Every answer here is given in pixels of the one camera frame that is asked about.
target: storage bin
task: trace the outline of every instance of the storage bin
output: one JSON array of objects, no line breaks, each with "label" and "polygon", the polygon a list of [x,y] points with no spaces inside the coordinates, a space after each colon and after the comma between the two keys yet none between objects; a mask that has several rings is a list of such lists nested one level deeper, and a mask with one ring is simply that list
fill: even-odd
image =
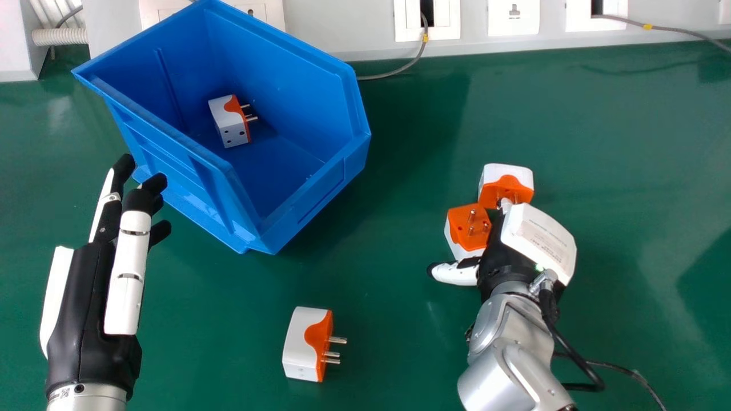
[{"label": "storage bin", "polygon": [[[353,69],[218,0],[193,3],[73,70],[106,101],[167,203],[236,252],[277,253],[364,167],[371,132]],[[250,103],[224,148],[208,100]]]}]

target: plug pin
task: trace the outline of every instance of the plug pin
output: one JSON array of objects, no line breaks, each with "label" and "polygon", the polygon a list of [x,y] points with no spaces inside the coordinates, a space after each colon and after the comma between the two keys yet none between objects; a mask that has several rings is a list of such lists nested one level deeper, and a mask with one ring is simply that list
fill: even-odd
[{"label": "plug pin", "polygon": [[330,337],[327,339],[329,342],[332,342],[334,344],[347,344],[348,339],[344,337]]}]

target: plug inside blue bin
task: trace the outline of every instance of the plug inside blue bin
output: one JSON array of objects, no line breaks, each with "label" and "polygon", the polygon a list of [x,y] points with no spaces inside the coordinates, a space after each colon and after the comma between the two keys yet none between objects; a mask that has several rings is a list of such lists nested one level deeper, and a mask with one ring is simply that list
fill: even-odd
[{"label": "plug inside blue bin", "polygon": [[[355,73],[217,0],[198,1],[73,70],[105,98],[143,181],[237,252],[277,253],[364,167],[371,132]],[[208,100],[259,121],[224,148]]]}]

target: power adapter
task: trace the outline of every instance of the power adapter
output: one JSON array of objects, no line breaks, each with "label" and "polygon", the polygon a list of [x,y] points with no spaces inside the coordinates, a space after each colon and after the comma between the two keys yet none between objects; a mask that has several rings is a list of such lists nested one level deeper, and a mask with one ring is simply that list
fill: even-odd
[{"label": "power adapter", "polygon": [[340,364],[340,353],[330,344],[346,344],[333,336],[333,312],[329,309],[297,307],[289,321],[281,365],[288,378],[322,382],[326,364]]}]

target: black and white robotic hand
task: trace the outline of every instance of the black and white robotic hand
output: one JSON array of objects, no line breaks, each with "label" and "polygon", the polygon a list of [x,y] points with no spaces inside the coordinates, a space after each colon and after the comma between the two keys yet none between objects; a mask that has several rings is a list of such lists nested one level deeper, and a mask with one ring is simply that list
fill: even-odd
[{"label": "black and white robotic hand", "polygon": [[[506,165],[485,166],[483,182],[490,172],[495,175],[484,187],[493,193],[512,192],[513,187],[506,186],[502,177],[514,169],[515,175],[529,177],[524,185],[532,190],[532,173]],[[470,225],[474,209],[464,221],[447,217],[445,235],[457,260],[434,263],[428,268],[432,278],[477,286],[481,295],[482,306],[466,333],[468,366],[457,382],[460,400],[468,411],[576,410],[568,391],[601,391],[604,382],[554,324],[558,318],[556,302],[574,273],[574,238],[532,205],[514,204],[512,195],[492,198],[488,207],[495,204],[497,209],[489,217],[491,229],[486,244],[478,249],[464,249],[459,244],[465,238],[469,240],[465,232],[477,232]],[[450,233],[463,234],[459,237]],[[558,381],[550,370],[554,342],[592,383]]]},{"label": "black and white robotic hand", "polygon": [[152,225],[167,179],[156,174],[124,196],[135,161],[109,170],[88,243],[56,247],[43,305],[40,343],[48,359],[47,411],[124,411],[140,376],[135,334],[149,249],[171,231]]}]

